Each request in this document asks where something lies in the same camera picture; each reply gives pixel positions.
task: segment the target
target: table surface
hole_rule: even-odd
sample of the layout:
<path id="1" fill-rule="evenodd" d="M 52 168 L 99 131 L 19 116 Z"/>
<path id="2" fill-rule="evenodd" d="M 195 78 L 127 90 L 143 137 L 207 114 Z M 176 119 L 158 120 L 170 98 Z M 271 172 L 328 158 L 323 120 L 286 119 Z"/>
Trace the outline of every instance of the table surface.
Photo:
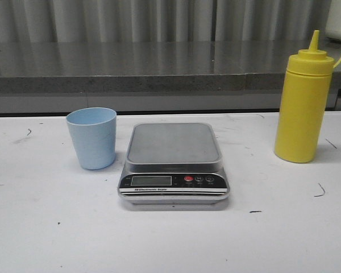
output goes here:
<path id="1" fill-rule="evenodd" d="M 341 272 L 341 112 L 313 162 L 273 153 L 277 113 L 119 116 L 117 159 L 82 169 L 64 117 L 0 118 L 0 272 Z M 117 194 L 133 126 L 207 122 L 231 196 L 131 205 Z"/>

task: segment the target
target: squeeze bottle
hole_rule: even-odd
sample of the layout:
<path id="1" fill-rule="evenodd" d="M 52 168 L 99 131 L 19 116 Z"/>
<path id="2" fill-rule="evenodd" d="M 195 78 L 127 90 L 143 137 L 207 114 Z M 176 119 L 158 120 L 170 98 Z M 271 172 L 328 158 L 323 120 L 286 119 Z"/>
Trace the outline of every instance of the squeeze bottle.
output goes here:
<path id="1" fill-rule="evenodd" d="M 315 30 L 309 48 L 288 60 L 275 154 L 290 162 L 309 162 L 317 149 L 334 67 L 334 59 L 318 49 L 318 37 Z"/>

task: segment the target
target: red button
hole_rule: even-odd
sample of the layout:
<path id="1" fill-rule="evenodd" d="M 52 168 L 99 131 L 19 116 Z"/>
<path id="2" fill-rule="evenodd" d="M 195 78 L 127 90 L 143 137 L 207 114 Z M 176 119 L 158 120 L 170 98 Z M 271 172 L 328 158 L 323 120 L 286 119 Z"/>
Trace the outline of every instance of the red button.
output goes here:
<path id="1" fill-rule="evenodd" d="M 191 176 L 185 176 L 185 177 L 184 177 L 184 180 L 187 181 L 187 182 L 190 182 L 190 181 L 193 180 L 193 177 L 191 177 Z"/>

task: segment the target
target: digital kitchen scale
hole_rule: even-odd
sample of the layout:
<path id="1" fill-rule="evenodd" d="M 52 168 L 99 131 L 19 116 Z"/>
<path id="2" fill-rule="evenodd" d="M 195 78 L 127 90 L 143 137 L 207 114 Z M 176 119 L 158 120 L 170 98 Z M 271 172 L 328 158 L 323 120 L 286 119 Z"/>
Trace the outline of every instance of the digital kitchen scale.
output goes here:
<path id="1" fill-rule="evenodd" d="M 212 127 L 135 126 L 118 193 L 133 204 L 212 204 L 227 198 L 230 187 Z"/>

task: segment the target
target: bottle cap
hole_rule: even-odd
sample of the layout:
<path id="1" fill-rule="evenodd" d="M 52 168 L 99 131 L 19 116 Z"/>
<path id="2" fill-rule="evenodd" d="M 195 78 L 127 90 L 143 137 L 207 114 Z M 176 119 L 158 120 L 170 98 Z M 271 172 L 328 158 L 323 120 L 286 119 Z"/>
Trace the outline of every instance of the bottle cap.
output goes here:
<path id="1" fill-rule="evenodd" d="M 301 49 L 298 54 L 289 57 L 287 67 L 289 72 L 309 76 L 332 74 L 335 61 L 328 57 L 326 51 L 318 49 L 318 37 L 319 30 L 315 30 L 309 48 Z"/>

